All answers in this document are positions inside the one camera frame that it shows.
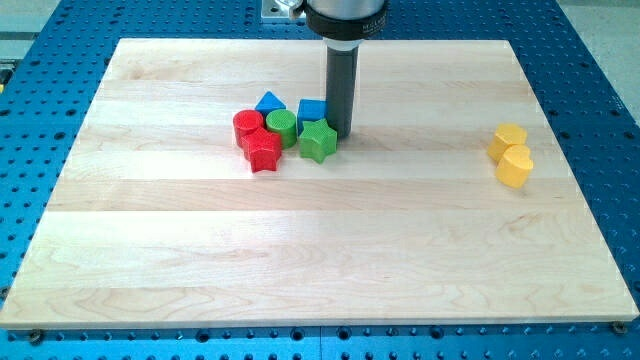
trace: toy block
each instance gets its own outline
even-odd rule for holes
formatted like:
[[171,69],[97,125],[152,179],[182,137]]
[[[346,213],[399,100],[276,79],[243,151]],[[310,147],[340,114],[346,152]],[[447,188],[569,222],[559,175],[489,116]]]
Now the toy block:
[[338,133],[329,127],[326,119],[305,121],[300,134],[300,156],[322,164],[325,157],[336,152],[337,143]]
[[325,118],[327,111],[327,103],[323,100],[300,100],[298,106],[298,136],[304,130],[305,121],[318,121]]
[[288,149],[298,141],[296,116],[289,110],[274,110],[267,116],[267,130],[280,134],[282,148]]
[[496,178],[512,188],[521,188],[533,169],[530,154],[531,150],[526,145],[510,146],[498,163]]
[[262,114],[255,110],[242,110],[233,116],[233,130],[236,135],[236,144],[242,147],[242,138],[264,127]]
[[256,105],[255,110],[259,111],[265,118],[270,112],[280,109],[286,109],[286,105],[278,99],[271,91],[267,91],[262,99]]
[[516,124],[500,124],[493,134],[493,141],[487,149],[487,154],[495,161],[500,161],[502,154],[514,145],[524,145],[527,141],[527,131]]
[[280,135],[259,128],[242,137],[244,157],[251,163],[251,171],[276,171],[278,159],[282,155]]

